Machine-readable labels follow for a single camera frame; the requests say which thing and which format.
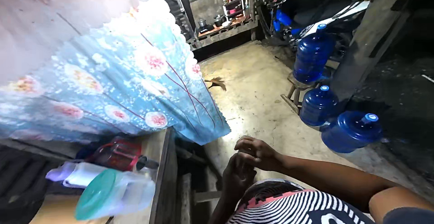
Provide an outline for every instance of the motorcycle seat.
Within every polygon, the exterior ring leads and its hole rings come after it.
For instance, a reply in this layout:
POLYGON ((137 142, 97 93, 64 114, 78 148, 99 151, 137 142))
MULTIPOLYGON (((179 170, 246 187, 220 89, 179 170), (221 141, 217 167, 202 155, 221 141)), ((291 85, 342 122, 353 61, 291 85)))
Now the motorcycle seat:
POLYGON ((314 24, 318 21, 322 21, 328 18, 333 17, 335 14, 339 13, 342 9, 344 9, 346 6, 350 5, 351 1, 342 1, 338 3, 333 3, 326 5, 324 8, 324 12, 321 15, 320 18, 317 20, 311 20, 312 16, 317 12, 318 8, 310 9, 307 11, 303 11, 300 13, 297 13, 291 23, 292 28, 305 28, 311 24, 314 24))

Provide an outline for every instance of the concrete floor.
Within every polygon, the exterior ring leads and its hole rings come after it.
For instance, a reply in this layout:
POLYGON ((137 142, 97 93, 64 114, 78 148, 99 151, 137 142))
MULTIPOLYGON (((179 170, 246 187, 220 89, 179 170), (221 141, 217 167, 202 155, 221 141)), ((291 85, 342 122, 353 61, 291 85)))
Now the concrete floor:
MULTIPOLYGON (((416 192, 426 192, 413 184, 420 181, 417 175, 410 170, 405 173, 398 170, 394 163, 389 163, 371 147, 344 155, 328 149, 321 141, 320 133, 306 126, 280 97, 289 91, 290 82, 286 77, 290 68, 259 43, 246 43, 205 60, 200 66, 205 79, 220 76, 227 88, 226 92, 219 87, 210 91, 232 132, 204 146, 221 173, 235 153, 236 141, 249 135, 264 140, 285 155, 348 165, 398 182, 416 192)), ((257 171, 257 181, 285 178, 310 188, 276 172, 257 171)), ((215 178, 210 174, 210 190, 215 189, 214 183, 215 178)))

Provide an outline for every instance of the blue motorcycle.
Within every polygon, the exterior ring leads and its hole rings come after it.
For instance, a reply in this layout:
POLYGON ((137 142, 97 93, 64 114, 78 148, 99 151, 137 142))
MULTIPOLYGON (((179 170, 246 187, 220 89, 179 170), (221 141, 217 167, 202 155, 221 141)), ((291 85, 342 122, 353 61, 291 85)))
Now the blue motorcycle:
POLYGON ((287 0, 257 0, 259 23, 265 34, 263 43, 270 46, 289 46, 296 52, 301 38, 316 32, 320 24, 327 24, 327 32, 334 35, 335 50, 331 60, 340 62, 348 48, 355 29, 361 19, 369 1, 343 1, 319 6, 316 9, 297 13, 293 18, 285 14, 281 6, 287 0), (270 11, 270 22, 266 21, 262 7, 270 11))

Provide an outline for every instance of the green plastic container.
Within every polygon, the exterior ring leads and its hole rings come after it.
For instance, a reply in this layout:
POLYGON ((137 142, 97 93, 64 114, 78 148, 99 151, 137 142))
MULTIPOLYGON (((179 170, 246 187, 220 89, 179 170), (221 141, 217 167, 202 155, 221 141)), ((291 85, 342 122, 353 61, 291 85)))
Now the green plastic container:
POLYGON ((108 169, 89 183, 75 208, 78 221, 128 214, 152 201, 155 183, 149 176, 108 169))

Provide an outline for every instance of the blue floral curtain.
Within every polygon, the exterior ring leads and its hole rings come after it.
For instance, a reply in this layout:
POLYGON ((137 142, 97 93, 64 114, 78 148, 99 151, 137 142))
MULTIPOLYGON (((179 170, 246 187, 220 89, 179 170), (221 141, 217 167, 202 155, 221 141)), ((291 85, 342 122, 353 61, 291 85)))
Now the blue floral curtain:
POLYGON ((230 132, 164 0, 69 40, 0 93, 3 138, 90 143, 174 126, 205 144, 230 132))

